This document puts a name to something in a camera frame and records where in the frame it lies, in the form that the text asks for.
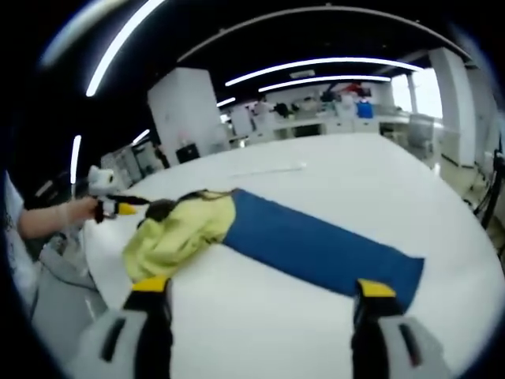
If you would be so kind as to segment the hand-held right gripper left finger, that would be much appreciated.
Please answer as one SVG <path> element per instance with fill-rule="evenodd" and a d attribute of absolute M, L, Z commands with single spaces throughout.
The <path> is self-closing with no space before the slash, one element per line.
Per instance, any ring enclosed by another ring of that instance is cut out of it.
<path fill-rule="evenodd" d="M 169 378 L 170 279 L 155 276 L 133 285 L 125 304 L 90 325 L 77 349 L 78 378 Z"/>

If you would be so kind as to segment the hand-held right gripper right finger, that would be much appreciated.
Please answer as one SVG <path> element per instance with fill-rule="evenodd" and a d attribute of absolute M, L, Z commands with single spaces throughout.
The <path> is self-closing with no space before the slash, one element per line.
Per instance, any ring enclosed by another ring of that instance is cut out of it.
<path fill-rule="evenodd" d="M 388 285 L 359 279 L 354 298 L 354 378 L 449 378 L 441 343 L 408 317 Z"/>

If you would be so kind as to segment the person's left hand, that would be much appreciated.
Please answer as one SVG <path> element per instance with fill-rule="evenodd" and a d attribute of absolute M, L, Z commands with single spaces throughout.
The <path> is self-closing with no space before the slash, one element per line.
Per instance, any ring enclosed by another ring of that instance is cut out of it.
<path fill-rule="evenodd" d="M 74 199 L 58 206 L 58 211 L 65 226 L 82 223 L 95 218 L 98 201 L 94 197 Z"/>

